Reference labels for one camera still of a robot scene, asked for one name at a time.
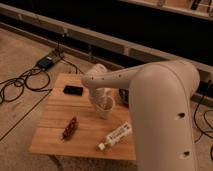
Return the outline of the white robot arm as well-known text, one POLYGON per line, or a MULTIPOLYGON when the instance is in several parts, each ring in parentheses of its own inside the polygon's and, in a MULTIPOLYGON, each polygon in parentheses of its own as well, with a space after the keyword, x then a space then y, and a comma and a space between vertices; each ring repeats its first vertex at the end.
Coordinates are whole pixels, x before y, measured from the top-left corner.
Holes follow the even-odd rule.
POLYGON ((198 171, 190 98, 199 83, 198 70, 185 60, 114 72, 95 65, 82 76, 82 84, 90 90, 129 91, 138 171, 198 171))

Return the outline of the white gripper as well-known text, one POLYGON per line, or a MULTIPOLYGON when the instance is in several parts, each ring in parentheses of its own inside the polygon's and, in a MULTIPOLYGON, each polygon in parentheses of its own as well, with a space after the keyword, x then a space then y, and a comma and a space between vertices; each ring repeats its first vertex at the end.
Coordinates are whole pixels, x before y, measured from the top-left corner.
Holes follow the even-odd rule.
POLYGON ((89 90, 89 100, 94 108, 98 111, 98 105, 107 97, 105 88, 90 89, 89 90))

